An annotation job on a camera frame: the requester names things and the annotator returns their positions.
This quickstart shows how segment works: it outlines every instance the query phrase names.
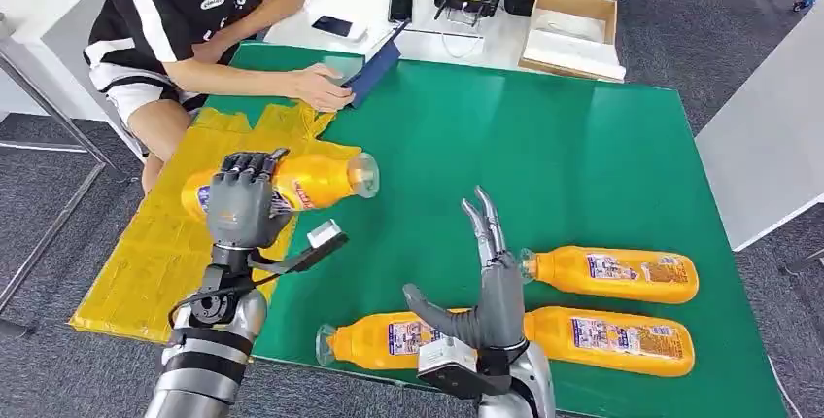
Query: orange bottle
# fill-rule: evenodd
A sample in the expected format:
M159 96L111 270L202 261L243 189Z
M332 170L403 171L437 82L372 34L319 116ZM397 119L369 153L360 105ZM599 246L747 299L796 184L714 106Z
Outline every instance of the orange bottle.
M209 185L214 175L214 170L196 173L181 191L184 208L198 220L206 219ZM275 169L272 186L289 202L288 208L282 209L282 201L273 200L273 214L323 209L353 194L374 197L380 188L380 172L375 159L367 153L349 160L318 154L286 156Z
M665 319L550 306L524 316L524 335L563 362L665 377L687 374L695 362L689 332ZM442 336L412 312L373 314L343 328L321 326L315 349L322 366L415 369L418 349Z
M664 377L695 364L687 328L667 319L550 306L524 317L524 335L562 362Z
M562 292L677 304L698 291L695 265L675 253L564 246L521 260L525 278Z

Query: floor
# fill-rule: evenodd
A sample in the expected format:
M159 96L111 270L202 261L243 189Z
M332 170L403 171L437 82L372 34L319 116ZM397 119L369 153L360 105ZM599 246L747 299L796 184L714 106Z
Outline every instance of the floor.
M620 58L631 81L677 88L697 132L799 20L794 0L626 0ZM131 172L137 162L105 125L80 122ZM48 120L10 116L0 137L60 141ZM0 284L82 181L81 155L0 150ZM157 379L159 347L64 323L83 298L142 197L138 184L98 179L4 317L37 333L0 338L0 418L141 416ZM824 417L824 267L800 277L778 268L824 246L824 209L815 207L737 254L769 354L806 418ZM251 365L233 416L469 417L443 395L264 363Z

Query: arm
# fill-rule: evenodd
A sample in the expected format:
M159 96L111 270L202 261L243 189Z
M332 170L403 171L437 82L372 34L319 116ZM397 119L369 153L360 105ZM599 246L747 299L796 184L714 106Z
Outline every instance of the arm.
M242 70L204 63L195 58L163 63L166 73L183 90L223 95L282 95L303 99L321 112L334 112L351 103L350 89L332 84L340 75L323 64L303 70L277 72Z
M302 98L321 111L337 110L352 101L350 91L324 80L323 76L337 78L338 75L322 65L292 72L266 72L216 64L228 48L294 14L304 1L264 0L250 14L222 29L208 42L193 45L194 58L163 63L163 67L178 87L191 92L283 95ZM317 90L337 98L314 98L312 92Z

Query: blue tablet case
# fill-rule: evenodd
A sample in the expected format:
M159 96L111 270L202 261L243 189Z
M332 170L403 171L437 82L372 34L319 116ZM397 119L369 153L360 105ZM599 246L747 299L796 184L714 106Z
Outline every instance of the blue tablet case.
M346 81L341 87L349 87L355 93L355 100L352 107L359 107L369 93L381 81L384 74L390 70L400 58L400 50L395 45L395 38L409 24L409 19L398 26L389 39L378 49L369 61L367 61L358 73Z

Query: yellow cloth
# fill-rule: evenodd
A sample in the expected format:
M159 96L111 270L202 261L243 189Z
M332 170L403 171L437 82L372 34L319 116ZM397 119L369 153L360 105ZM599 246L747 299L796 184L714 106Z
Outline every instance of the yellow cloth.
M152 342L168 340L167 313L200 285L212 247L206 223L190 217L181 204L187 178L202 170L217 170L224 156L238 151L286 147L295 156L356 156L360 148L316 139L333 118L333 114L317 114L303 102L293 107L270 104L251 129L243 114L204 109L120 236L69 324L79 331ZM292 219L275 244L262 251L265 256L281 259L285 255L295 222L296 218ZM255 271L253 278L265 275ZM274 283L260 288L269 299Z

